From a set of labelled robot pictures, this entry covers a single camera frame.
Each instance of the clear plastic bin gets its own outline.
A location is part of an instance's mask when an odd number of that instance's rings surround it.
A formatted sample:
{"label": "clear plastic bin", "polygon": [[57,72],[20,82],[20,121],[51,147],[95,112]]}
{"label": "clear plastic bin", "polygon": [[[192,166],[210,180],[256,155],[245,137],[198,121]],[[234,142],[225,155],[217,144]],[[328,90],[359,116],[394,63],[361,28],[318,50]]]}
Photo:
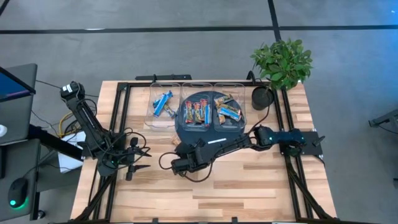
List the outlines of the clear plastic bin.
{"label": "clear plastic bin", "polygon": [[192,102],[192,108],[194,107],[194,103],[200,103],[201,99],[207,100],[208,105],[210,105],[210,109],[212,107],[213,101],[213,85],[210,83],[184,83],[181,87],[181,106],[178,115],[179,125],[186,131],[207,131],[211,124],[211,114],[212,110],[210,110],[210,123],[208,126],[205,126],[205,122],[201,123],[186,123],[185,120],[187,118],[186,114],[186,101]]}
{"label": "clear plastic bin", "polygon": [[[147,115],[145,117],[145,124],[154,131],[175,131],[175,121],[178,119],[178,107],[180,106],[181,86],[178,83],[153,83],[150,87],[150,96],[148,102]],[[164,109],[160,112],[158,118],[154,116],[155,107],[154,102],[161,99],[164,93],[171,91],[173,97],[169,98],[167,105],[175,112],[175,117],[172,118]]]}
{"label": "clear plastic bin", "polygon": [[245,87],[238,83],[216,83],[214,85],[214,99],[222,96],[232,95],[234,100],[227,102],[226,104],[241,110],[242,118],[239,121],[235,121],[227,116],[225,116],[225,123],[220,124],[217,114],[217,108],[213,100],[213,124],[216,131],[240,131],[244,129],[246,125],[246,111],[245,111]]}

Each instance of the green led light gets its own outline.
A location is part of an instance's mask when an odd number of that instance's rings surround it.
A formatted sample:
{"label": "green led light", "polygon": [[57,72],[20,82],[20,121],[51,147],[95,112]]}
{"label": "green led light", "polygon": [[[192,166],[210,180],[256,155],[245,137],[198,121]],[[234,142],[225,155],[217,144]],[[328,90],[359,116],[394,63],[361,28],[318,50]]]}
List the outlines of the green led light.
{"label": "green led light", "polygon": [[29,198],[26,197],[25,202],[24,202],[20,207],[12,208],[12,209],[14,209],[14,210],[21,210],[21,209],[25,208],[25,207],[28,205],[28,203],[29,203]]}

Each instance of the computer monitor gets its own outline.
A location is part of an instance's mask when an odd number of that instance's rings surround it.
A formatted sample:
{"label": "computer monitor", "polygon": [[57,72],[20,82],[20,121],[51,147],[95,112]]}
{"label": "computer monitor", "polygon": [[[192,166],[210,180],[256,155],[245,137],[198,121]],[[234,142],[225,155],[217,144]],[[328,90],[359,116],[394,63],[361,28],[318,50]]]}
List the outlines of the computer monitor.
{"label": "computer monitor", "polygon": [[36,91],[32,87],[0,67],[0,102],[33,94],[36,94]]}

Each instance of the gray carpet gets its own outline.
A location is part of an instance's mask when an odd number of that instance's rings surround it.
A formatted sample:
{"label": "gray carpet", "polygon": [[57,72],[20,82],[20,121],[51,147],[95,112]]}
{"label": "gray carpet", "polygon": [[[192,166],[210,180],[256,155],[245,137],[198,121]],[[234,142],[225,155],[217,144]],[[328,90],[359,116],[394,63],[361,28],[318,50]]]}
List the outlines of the gray carpet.
{"label": "gray carpet", "polygon": [[[393,0],[274,0],[280,26],[398,24]],[[270,26],[267,1],[252,0],[10,0],[0,29],[86,29],[172,26]],[[397,135],[368,120],[398,108],[398,31],[282,31],[302,39],[315,67],[305,83],[338,216],[396,223]],[[97,95],[103,80],[189,73],[194,79],[245,78],[249,55],[273,31],[140,34],[18,34],[0,37],[0,66],[37,63],[37,78],[56,85],[75,80]],[[58,90],[36,84],[33,110],[50,123],[68,112]],[[32,123],[45,124],[35,117]],[[49,190],[40,208],[67,221],[76,185]],[[26,223],[21,217],[2,223]]]}

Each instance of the wooden tabletop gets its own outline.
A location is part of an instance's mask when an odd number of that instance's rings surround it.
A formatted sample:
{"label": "wooden tabletop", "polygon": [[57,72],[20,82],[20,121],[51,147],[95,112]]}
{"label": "wooden tabletop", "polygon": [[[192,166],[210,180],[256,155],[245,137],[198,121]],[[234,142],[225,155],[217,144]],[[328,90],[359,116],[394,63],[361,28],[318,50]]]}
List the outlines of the wooden tabletop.
{"label": "wooden tabletop", "polygon": [[[104,128],[109,128],[117,84],[117,81],[105,81],[101,87],[97,118]],[[248,121],[246,130],[266,113],[266,110],[256,111],[252,108],[253,89],[254,87],[246,87],[245,107]],[[119,171],[112,222],[150,222],[153,218],[159,218],[160,222],[230,222],[231,217],[238,217],[240,222],[294,220],[285,162],[279,153],[278,145],[264,152],[242,149],[223,156],[214,163],[209,179],[202,183],[190,182],[173,175],[171,170],[162,170],[158,165],[160,155],[175,149],[170,140],[175,132],[155,132],[144,124],[149,102],[149,87],[133,87],[131,94],[126,127],[131,127],[147,138],[152,157],[143,157],[138,163],[149,164],[151,167],[137,171],[130,182],[124,180],[126,169]],[[289,90],[288,96],[295,127],[302,131],[313,129],[303,85],[299,83]],[[121,99],[116,128],[120,122],[123,94]],[[279,92],[279,101],[284,126],[287,128],[281,92]],[[262,125],[274,131],[279,130],[274,104]],[[169,165],[174,158],[173,155],[165,156],[162,165]],[[323,164],[313,156],[302,156],[302,160],[309,191],[324,210],[335,217],[335,208]],[[87,206],[95,165],[96,161],[92,159],[87,159],[83,164],[71,218],[77,217]],[[201,179],[207,175],[208,169],[191,174],[190,177]],[[297,192],[301,214],[305,217],[302,194],[298,189]],[[105,193],[100,217],[104,217],[107,198]]]}

